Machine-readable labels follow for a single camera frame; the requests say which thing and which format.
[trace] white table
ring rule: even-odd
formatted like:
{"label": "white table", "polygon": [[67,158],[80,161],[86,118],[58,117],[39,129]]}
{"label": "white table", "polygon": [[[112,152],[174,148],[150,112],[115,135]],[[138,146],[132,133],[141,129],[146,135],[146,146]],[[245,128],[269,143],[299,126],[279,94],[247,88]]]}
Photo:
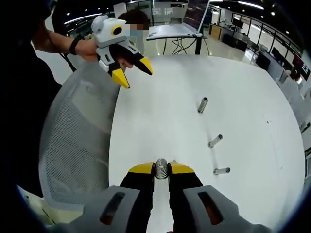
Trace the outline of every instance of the white table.
{"label": "white table", "polygon": [[147,40],[165,38],[199,38],[202,36],[201,33],[192,31],[184,24],[169,24],[150,27]]}
{"label": "white table", "polygon": [[[109,185],[119,185],[137,164],[176,160],[234,201],[242,217],[275,228],[295,207],[305,171],[295,116],[273,79],[258,67],[211,56],[154,57],[151,65],[151,77],[126,72],[131,89],[121,88],[117,100]],[[202,97],[209,101],[200,115]],[[208,148],[220,133],[223,140]],[[214,176],[216,167],[231,172]],[[167,180],[156,180],[147,232],[172,229]]]}

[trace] window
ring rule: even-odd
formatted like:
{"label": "window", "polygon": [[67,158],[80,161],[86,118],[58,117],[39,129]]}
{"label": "window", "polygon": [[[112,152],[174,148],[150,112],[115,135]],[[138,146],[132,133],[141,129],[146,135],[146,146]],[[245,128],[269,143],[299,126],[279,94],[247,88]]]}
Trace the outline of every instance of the window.
{"label": "window", "polygon": [[237,20],[241,20],[241,16],[238,14],[233,14],[233,18],[237,19]]}
{"label": "window", "polygon": [[243,22],[243,28],[241,29],[240,32],[241,32],[241,33],[244,33],[245,35],[247,35],[248,29],[249,29],[249,24],[250,24],[251,19],[242,16],[242,17],[241,17],[241,21]]}
{"label": "window", "polygon": [[274,35],[275,31],[273,31],[273,29],[269,28],[268,26],[264,25],[262,28],[262,33],[258,45],[260,44],[264,45],[265,47],[267,47],[267,51],[269,52],[272,46]]}
{"label": "window", "polygon": [[255,44],[258,43],[261,27],[262,27],[262,23],[252,19],[248,37]]}
{"label": "window", "polygon": [[289,40],[277,32],[273,47],[275,47],[283,57],[286,55],[288,45]]}

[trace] floor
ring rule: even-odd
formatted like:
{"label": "floor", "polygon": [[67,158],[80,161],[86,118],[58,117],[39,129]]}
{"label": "floor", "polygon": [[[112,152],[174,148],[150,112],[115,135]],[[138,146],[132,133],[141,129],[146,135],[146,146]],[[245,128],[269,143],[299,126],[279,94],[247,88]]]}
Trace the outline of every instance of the floor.
{"label": "floor", "polygon": [[[218,56],[257,66],[255,64],[254,60],[255,56],[252,51],[247,50],[246,52],[243,52],[241,50],[232,48],[220,41],[216,41],[208,36],[207,31],[204,32],[204,35],[207,37],[206,42],[208,45],[208,50],[207,45],[204,43],[204,41],[202,41],[201,55]],[[172,40],[175,39],[167,40],[165,55],[171,55],[176,48],[176,45],[172,43]],[[188,47],[193,41],[194,39],[192,38],[183,39],[182,43],[184,48]],[[195,54],[195,45],[196,43],[191,45],[186,50],[187,54]],[[165,39],[146,41],[146,39],[144,38],[144,48],[145,48],[144,55],[148,57],[160,56],[163,54],[164,46],[165,46]],[[45,225],[53,225],[59,222],[71,222],[72,220],[76,219],[79,215],[81,215],[81,212],[52,209],[43,199],[27,192],[24,192],[24,195],[27,196],[26,199],[28,200],[29,206],[38,214],[39,218]]]}
{"label": "floor", "polygon": [[[241,50],[230,47],[229,45],[226,45],[220,41],[214,40],[213,38],[209,37],[207,31],[204,31],[204,36],[207,37],[206,42],[208,45],[209,52],[207,50],[206,44],[204,43],[204,41],[202,41],[200,53],[201,55],[223,57],[257,66],[254,61],[254,53],[251,50],[246,50],[246,52],[243,52]],[[172,40],[174,41],[176,39],[167,39],[165,55],[171,55],[176,48],[176,45],[172,43]],[[194,39],[192,38],[183,39],[182,43],[184,48],[188,47],[193,41]],[[152,41],[144,40],[145,46],[144,55],[148,57],[163,55],[164,45],[165,39],[152,40]],[[187,54],[195,54],[195,45],[196,43],[194,43],[188,49],[186,49]]]}

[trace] monitor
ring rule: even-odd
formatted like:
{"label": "monitor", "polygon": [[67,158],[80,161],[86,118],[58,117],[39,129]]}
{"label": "monitor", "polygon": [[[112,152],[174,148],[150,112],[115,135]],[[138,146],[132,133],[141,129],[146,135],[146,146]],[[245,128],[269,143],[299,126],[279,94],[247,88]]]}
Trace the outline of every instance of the monitor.
{"label": "monitor", "polygon": [[301,73],[304,79],[307,80],[310,75],[310,70],[308,69],[306,64],[304,64],[304,62],[301,60],[299,56],[295,55],[293,59],[293,65]]}
{"label": "monitor", "polygon": [[243,28],[243,22],[237,19],[233,19],[232,24],[237,26],[238,28]]}
{"label": "monitor", "polygon": [[278,62],[281,62],[283,60],[283,56],[280,54],[280,52],[275,47],[273,47],[271,54],[274,56],[274,58]]}
{"label": "monitor", "polygon": [[189,0],[183,22],[200,31],[209,0]]}

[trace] office chair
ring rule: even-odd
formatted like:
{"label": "office chair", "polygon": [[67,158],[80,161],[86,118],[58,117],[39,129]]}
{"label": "office chair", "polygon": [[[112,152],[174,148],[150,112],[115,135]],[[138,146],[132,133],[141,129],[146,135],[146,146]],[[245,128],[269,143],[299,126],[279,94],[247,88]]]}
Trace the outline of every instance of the office chair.
{"label": "office chair", "polygon": [[42,130],[39,156],[40,183],[50,207],[82,211],[108,187],[119,88],[98,63],[84,63],[56,95]]}

